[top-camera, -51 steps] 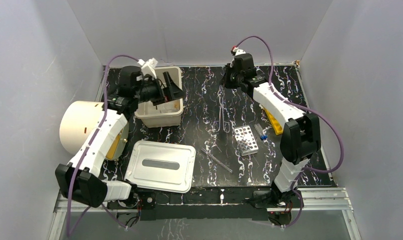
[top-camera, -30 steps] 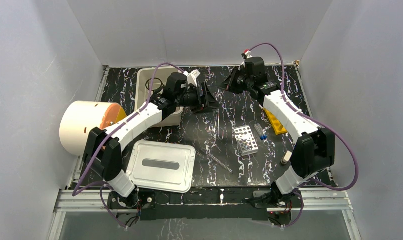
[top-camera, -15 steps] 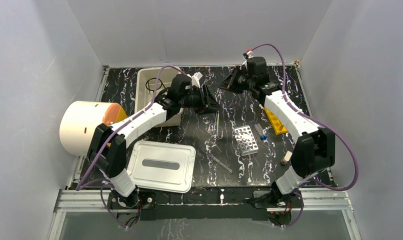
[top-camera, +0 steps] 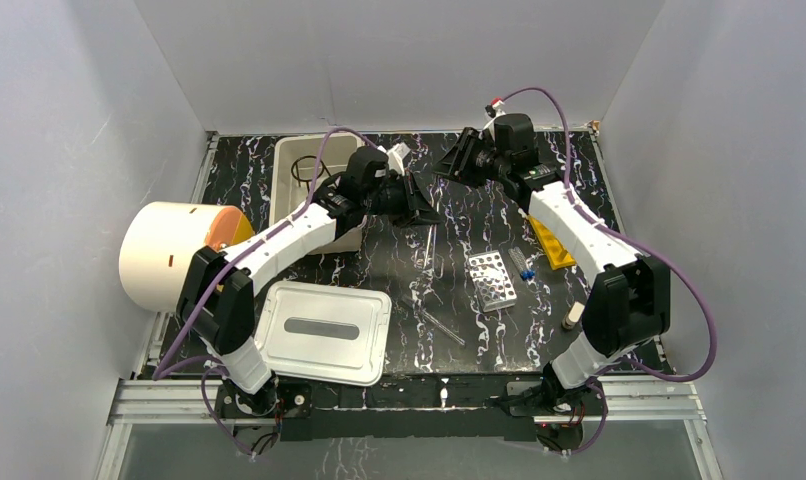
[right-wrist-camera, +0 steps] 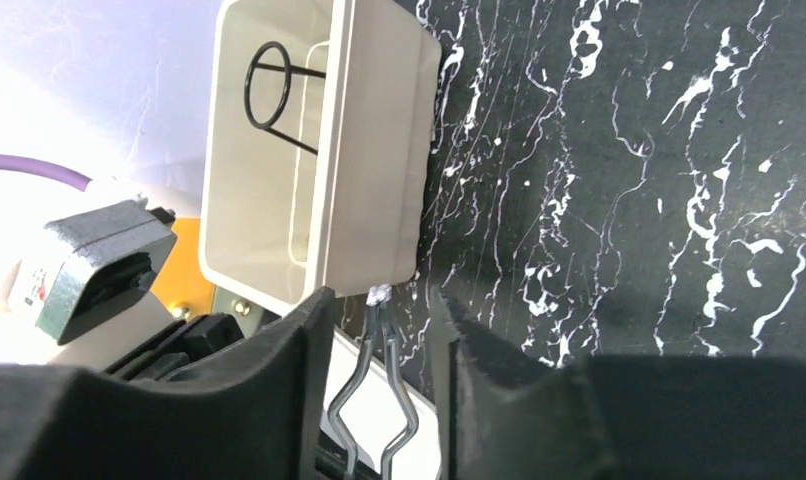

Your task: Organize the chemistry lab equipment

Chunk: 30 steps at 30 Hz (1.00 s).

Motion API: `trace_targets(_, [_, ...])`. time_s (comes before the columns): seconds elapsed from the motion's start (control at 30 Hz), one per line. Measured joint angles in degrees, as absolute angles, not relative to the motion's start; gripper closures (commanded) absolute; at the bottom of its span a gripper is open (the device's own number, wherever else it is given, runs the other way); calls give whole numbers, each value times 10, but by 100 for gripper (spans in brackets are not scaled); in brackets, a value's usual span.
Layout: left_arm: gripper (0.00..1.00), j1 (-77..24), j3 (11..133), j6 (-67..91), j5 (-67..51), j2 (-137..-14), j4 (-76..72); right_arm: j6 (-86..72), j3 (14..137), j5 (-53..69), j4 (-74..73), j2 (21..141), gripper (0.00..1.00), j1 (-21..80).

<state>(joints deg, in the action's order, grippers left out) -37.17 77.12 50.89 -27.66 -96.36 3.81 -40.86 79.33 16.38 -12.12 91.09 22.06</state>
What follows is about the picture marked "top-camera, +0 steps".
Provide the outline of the blue capped vial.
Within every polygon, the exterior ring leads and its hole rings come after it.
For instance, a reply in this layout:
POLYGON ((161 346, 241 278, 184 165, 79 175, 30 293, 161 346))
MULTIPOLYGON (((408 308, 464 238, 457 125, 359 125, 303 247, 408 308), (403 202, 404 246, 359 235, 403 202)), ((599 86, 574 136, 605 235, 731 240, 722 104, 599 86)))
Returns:
POLYGON ((529 281, 535 277, 535 271, 530 267, 526 257, 518 247, 510 248, 508 254, 523 281, 529 281))

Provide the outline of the black wire tripod stand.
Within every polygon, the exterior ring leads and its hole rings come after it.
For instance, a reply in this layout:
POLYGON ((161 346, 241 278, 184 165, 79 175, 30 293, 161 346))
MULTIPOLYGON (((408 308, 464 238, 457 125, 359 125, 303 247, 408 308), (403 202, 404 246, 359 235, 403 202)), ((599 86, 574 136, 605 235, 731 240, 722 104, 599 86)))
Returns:
POLYGON ((315 176, 316 160, 317 157, 315 155, 303 155, 295 159, 290 167, 292 179, 298 186, 304 187, 306 192, 311 190, 311 183, 313 180, 320 184, 326 178, 331 176, 331 172, 324 161, 320 162, 318 167, 318 175, 315 176))

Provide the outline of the white bin lid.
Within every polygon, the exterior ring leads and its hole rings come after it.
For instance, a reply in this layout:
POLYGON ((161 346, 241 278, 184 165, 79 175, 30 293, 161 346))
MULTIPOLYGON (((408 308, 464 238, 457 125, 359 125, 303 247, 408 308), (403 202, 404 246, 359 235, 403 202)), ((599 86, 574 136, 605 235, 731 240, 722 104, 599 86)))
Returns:
POLYGON ((255 342, 280 376, 369 387, 383 374, 391 310, 381 291, 279 281, 255 342))

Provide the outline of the metal crucible tongs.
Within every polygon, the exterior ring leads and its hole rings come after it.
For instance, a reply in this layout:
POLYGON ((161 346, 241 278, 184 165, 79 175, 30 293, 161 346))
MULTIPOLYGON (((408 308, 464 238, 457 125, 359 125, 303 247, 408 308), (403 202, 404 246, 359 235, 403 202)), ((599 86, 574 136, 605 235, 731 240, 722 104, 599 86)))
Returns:
POLYGON ((424 258, 422 270, 430 274, 432 278, 441 278, 443 276, 443 260, 437 253, 438 248, 438 226, 431 225, 427 232, 426 246, 424 249, 424 258))

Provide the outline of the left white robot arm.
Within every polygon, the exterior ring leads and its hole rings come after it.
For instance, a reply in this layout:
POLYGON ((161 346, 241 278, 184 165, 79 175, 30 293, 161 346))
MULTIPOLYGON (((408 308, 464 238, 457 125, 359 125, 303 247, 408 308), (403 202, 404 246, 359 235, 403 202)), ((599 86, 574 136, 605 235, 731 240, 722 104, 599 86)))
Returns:
POLYGON ((222 252, 204 246, 191 257, 176 314, 183 330, 194 331, 221 362, 250 414, 265 416, 278 400, 273 370, 254 340, 261 288, 368 216, 385 216, 399 228, 440 223, 414 176, 396 166, 391 152, 362 146, 285 219, 222 252))

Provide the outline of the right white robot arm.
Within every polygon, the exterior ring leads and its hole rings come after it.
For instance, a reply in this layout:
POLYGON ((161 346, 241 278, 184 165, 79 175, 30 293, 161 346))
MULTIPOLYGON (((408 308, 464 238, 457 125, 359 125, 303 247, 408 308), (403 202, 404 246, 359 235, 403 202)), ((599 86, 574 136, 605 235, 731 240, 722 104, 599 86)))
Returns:
POLYGON ((542 159, 527 115, 497 116, 483 131, 464 128, 433 172, 472 188, 500 184, 555 235, 589 283, 581 333, 545 368, 542 399, 550 411, 569 413, 592 376, 669 329, 669 268, 604 232, 604 221, 565 186, 562 169, 542 159))

